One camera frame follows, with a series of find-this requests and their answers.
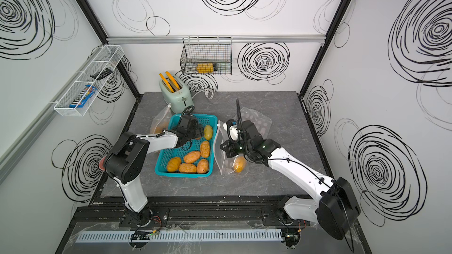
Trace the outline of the greenish potato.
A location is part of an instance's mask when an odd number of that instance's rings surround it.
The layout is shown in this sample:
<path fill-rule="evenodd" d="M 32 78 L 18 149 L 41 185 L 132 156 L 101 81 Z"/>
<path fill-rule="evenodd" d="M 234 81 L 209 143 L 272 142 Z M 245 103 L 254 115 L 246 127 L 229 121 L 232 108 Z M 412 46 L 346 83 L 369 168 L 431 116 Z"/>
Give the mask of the greenish potato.
<path fill-rule="evenodd" d="M 206 125 L 204 127 L 204 138 L 209 141 L 213 138 L 213 127 L 211 125 Z"/>

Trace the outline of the potato edge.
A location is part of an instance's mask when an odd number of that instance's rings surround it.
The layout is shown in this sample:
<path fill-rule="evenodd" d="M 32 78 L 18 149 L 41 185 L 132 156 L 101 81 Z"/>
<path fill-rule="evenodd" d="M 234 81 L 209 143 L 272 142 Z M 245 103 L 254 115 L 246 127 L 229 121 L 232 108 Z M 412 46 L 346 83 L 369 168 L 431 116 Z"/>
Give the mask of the potato edge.
<path fill-rule="evenodd" d="M 208 158 L 210 156 L 211 147 L 209 141 L 203 141 L 200 145 L 200 154 L 202 158 Z"/>

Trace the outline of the clear zipper bag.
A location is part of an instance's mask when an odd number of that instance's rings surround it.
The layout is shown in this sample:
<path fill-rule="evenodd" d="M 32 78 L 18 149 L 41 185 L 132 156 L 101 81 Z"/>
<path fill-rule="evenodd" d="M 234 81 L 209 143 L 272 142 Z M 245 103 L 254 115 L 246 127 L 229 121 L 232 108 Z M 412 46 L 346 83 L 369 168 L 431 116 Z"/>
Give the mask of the clear zipper bag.
<path fill-rule="evenodd" d="M 154 117 L 149 131 L 150 134 L 159 134 L 162 133 L 163 130 L 167 129 L 172 115 L 171 104 L 169 103 L 157 114 L 156 117 Z"/>

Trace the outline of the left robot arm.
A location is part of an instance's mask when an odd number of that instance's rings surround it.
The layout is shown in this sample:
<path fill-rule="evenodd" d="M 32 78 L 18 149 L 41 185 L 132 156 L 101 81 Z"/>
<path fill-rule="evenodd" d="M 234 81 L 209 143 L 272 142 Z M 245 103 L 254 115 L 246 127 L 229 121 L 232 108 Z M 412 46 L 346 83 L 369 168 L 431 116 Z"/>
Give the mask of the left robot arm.
<path fill-rule="evenodd" d="M 119 185 L 126 214 L 135 224 L 145 225 L 152 217 L 140 180 L 147 155 L 163 149 L 182 147 L 202 136 L 202 126 L 198 119 L 193 114 L 185 114 L 181 115 L 175 128 L 169 131 L 151 135 L 123 133 L 110 152 L 100 160 L 100 169 Z"/>

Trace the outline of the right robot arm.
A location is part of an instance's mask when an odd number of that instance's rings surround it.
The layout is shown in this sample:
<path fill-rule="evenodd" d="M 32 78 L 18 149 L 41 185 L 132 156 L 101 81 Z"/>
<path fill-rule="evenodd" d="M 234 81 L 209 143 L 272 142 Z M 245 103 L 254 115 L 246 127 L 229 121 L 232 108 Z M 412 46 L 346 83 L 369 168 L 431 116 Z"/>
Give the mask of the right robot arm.
<path fill-rule="evenodd" d="M 226 157 L 243 155 L 247 161 L 263 164 L 286 176 L 310 196 L 309 199 L 292 196 L 285 201 L 283 209 L 290 219 L 317 223 L 334 239 L 345 238 L 361 214 L 346 179 L 334 179 L 315 171 L 278 142 L 263 138 L 251 121 L 230 119 L 222 130 L 227 139 L 219 148 Z"/>

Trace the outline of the teal plastic basket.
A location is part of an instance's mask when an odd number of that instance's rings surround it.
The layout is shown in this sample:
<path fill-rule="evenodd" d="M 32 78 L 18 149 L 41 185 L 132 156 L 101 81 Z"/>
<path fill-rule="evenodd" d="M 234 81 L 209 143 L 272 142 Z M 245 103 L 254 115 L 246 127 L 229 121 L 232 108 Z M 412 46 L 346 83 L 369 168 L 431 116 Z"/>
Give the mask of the teal plastic basket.
<path fill-rule="evenodd" d="M 200 146 L 203 141 L 206 139 L 202 137 L 201 139 L 193 139 L 191 142 L 187 142 L 185 145 L 179 148 L 171 148 L 171 149 L 163 149 L 160 151 L 155 167 L 155 173 L 159 176 L 173 177 L 173 178 L 206 178 L 209 177 L 214 170 L 214 137 L 217 134 L 217 125 L 218 118 L 215 115 L 208 114 L 194 114 L 197 118 L 198 123 L 204 128 L 206 125 L 210 125 L 213 127 L 213 137 L 208 141 L 210 143 L 210 155 L 206 158 L 208 161 L 208 171 L 204 174 L 198 173 L 181 173 L 179 171 L 176 172 L 168 172 L 167 171 L 167 163 L 175 158 L 180 157 L 183 160 L 183 157 L 186 156 L 189 152 L 200 150 Z"/>

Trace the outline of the reddish potato lower right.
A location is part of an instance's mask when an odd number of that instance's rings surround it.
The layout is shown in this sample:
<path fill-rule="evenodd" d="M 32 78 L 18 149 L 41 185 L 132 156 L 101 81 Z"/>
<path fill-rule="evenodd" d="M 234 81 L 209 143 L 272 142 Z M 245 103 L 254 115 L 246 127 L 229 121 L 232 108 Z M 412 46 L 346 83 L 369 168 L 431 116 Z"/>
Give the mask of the reddish potato lower right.
<path fill-rule="evenodd" d="M 206 159 L 201 159 L 197 164 L 197 173 L 206 174 L 209 170 L 209 162 Z"/>

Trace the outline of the left toast slice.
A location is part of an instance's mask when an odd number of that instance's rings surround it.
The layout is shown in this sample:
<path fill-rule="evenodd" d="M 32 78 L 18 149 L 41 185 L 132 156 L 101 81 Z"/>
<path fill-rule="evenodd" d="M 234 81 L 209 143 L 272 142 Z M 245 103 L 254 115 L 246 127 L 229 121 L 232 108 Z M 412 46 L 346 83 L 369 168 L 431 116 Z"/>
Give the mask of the left toast slice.
<path fill-rule="evenodd" d="M 173 87 L 170 85 L 170 83 L 168 82 L 168 80 L 166 79 L 166 77 L 160 73 L 159 74 L 160 78 L 162 79 L 163 84 L 165 85 L 165 87 L 168 89 L 169 92 L 174 93 L 174 89 Z"/>

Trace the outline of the toast slice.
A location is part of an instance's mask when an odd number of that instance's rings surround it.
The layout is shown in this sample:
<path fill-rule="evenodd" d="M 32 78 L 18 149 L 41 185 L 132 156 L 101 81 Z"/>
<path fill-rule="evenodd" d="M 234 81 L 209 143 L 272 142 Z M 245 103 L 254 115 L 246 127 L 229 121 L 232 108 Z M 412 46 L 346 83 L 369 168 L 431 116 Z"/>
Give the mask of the toast slice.
<path fill-rule="evenodd" d="M 172 85 L 174 86 L 175 91 L 179 91 L 181 89 L 181 86 L 179 85 L 177 80 L 168 71 L 166 71 L 165 73 L 169 80 L 171 81 Z"/>
<path fill-rule="evenodd" d="M 174 93 L 174 89 L 173 87 L 170 85 L 170 83 L 168 82 L 168 80 L 166 79 L 166 77 L 160 73 L 159 74 L 160 78 L 162 79 L 163 84 L 165 85 L 165 87 L 168 89 L 169 92 Z"/>

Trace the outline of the right toast slice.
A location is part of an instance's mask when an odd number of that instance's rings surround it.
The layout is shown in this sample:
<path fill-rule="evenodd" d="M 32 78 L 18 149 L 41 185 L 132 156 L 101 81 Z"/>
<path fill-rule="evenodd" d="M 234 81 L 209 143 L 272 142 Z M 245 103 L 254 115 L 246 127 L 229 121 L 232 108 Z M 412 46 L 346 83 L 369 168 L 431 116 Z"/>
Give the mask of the right toast slice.
<path fill-rule="evenodd" d="M 171 81 L 172 85 L 174 86 L 175 91 L 179 91 L 181 89 L 181 86 L 179 85 L 177 80 L 168 71 L 166 71 L 165 73 L 169 80 Z"/>

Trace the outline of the yellow bottle in basket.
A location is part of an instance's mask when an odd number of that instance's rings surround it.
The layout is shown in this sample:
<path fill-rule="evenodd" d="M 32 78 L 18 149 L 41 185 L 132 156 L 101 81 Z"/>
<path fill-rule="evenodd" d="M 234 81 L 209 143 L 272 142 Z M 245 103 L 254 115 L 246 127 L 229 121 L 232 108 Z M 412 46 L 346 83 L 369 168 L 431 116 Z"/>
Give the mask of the yellow bottle in basket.
<path fill-rule="evenodd" d="M 197 63 L 196 73 L 198 73 L 198 74 L 211 74 L 216 71 L 217 71 L 217 66 L 214 62 Z"/>

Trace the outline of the pink cup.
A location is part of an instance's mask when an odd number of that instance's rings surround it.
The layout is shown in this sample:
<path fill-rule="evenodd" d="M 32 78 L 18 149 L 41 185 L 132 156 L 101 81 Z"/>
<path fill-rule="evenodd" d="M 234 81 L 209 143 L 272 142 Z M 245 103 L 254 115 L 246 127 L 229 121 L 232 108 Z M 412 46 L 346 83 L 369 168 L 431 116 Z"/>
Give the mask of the pink cup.
<path fill-rule="evenodd" d="M 102 171 L 105 171 L 105 165 L 104 165 L 104 162 L 105 162 L 105 157 L 103 157 L 103 158 L 100 160 L 100 162 L 99 162 L 99 168 L 100 168 Z"/>

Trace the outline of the blue candy packet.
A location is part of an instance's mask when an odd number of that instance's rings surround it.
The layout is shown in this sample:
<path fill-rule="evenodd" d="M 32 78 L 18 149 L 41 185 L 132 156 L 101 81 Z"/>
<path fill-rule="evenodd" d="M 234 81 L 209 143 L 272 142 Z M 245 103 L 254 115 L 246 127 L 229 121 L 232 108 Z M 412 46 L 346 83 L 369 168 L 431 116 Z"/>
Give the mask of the blue candy packet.
<path fill-rule="evenodd" d="M 93 85 L 86 85 L 84 89 L 69 105 L 69 108 L 83 108 L 87 101 L 97 92 L 97 88 Z"/>

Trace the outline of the aluminium wall rail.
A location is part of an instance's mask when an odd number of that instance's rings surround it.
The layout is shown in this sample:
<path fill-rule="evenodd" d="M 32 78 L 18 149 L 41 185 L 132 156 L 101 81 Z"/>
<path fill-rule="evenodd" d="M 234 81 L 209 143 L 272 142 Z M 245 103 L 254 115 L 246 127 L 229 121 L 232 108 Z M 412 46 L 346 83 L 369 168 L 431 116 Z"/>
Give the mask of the aluminium wall rail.
<path fill-rule="evenodd" d="M 253 42 L 285 42 L 285 43 L 323 43 L 325 35 L 168 35 L 168 36 L 109 36 L 110 44 L 179 44 L 187 43 L 253 43 Z"/>

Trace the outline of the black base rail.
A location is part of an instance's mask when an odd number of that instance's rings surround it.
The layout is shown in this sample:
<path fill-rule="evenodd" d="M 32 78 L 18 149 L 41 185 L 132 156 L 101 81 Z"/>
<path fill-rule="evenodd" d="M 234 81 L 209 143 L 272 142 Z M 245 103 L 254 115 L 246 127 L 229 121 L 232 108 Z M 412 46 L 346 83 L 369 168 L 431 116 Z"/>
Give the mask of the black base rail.
<path fill-rule="evenodd" d="M 289 195 L 149 197 L 152 226 L 182 221 L 257 221 L 265 226 L 291 222 L 283 211 Z M 96 198 L 75 211 L 72 222 L 118 222 L 125 218 L 121 198 Z"/>

